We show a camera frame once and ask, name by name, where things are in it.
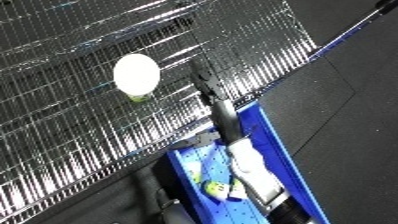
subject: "silver metal surface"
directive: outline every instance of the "silver metal surface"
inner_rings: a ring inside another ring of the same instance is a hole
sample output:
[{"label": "silver metal surface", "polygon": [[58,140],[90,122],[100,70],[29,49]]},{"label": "silver metal surface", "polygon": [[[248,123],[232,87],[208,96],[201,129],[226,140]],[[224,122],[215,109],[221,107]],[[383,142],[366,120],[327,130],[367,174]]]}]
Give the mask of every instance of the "silver metal surface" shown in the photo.
[{"label": "silver metal surface", "polygon": [[[191,73],[211,70],[231,99],[252,100],[314,48],[281,0],[0,3],[0,222],[25,222],[207,122]],[[131,52],[162,69],[149,102],[112,82]]]}]

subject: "black floor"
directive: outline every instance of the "black floor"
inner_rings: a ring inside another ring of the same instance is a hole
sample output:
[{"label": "black floor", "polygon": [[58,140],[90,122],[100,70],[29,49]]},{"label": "black floor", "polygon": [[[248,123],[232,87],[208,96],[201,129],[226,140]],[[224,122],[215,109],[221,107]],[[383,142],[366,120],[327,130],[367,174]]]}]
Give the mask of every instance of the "black floor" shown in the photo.
[{"label": "black floor", "polygon": [[[374,3],[290,1],[318,44]],[[395,11],[261,99],[332,223],[398,223],[397,23]],[[176,184],[162,164],[152,162],[68,209],[33,221],[157,223],[155,191],[160,184]]]}]

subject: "metal rod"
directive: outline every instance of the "metal rod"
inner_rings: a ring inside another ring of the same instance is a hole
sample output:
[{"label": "metal rod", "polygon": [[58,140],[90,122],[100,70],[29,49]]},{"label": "metal rod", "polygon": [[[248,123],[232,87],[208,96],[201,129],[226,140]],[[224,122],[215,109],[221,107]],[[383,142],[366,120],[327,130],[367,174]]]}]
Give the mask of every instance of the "metal rod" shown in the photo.
[{"label": "metal rod", "polygon": [[309,53],[309,62],[313,62],[316,59],[322,57],[333,48],[337,47],[341,43],[345,42],[348,38],[356,34],[358,31],[365,28],[367,25],[373,23],[378,18],[388,14],[398,6],[398,0],[381,0],[376,3],[375,8],[371,12],[367,13],[358,22],[350,25],[344,32],[337,35],[336,37],[329,40],[326,44],[319,47],[315,51]]}]

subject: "blue tray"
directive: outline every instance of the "blue tray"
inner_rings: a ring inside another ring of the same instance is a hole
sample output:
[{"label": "blue tray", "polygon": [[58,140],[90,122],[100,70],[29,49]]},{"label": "blue tray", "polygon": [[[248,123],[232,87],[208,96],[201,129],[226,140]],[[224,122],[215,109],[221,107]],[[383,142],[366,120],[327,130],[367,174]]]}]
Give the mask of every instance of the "blue tray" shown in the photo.
[{"label": "blue tray", "polygon": [[[329,223],[259,104],[247,105],[239,110],[239,116],[245,132],[251,133],[254,147],[264,156],[268,169],[312,217],[319,223]],[[202,183],[195,183],[192,179],[187,164],[200,162],[202,181],[230,182],[229,160],[221,144],[214,142],[199,149],[170,151],[168,156],[202,223],[269,223],[249,200],[216,201],[203,193]]]}]

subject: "green object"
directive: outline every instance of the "green object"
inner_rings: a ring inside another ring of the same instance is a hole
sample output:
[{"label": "green object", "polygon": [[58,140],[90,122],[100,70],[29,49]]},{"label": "green object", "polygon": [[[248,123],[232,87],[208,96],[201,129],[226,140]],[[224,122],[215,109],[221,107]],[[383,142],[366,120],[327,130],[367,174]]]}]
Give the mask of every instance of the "green object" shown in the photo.
[{"label": "green object", "polygon": [[200,162],[190,162],[186,164],[189,176],[199,184],[202,181],[202,164]]},{"label": "green object", "polygon": [[204,186],[206,194],[212,196],[213,198],[219,201],[224,201],[228,198],[228,193],[230,190],[229,184],[217,181],[207,181]]},{"label": "green object", "polygon": [[135,103],[142,103],[142,102],[148,101],[149,99],[151,99],[151,97],[152,97],[151,94],[146,94],[146,95],[142,95],[142,96],[129,95],[129,98]]}]

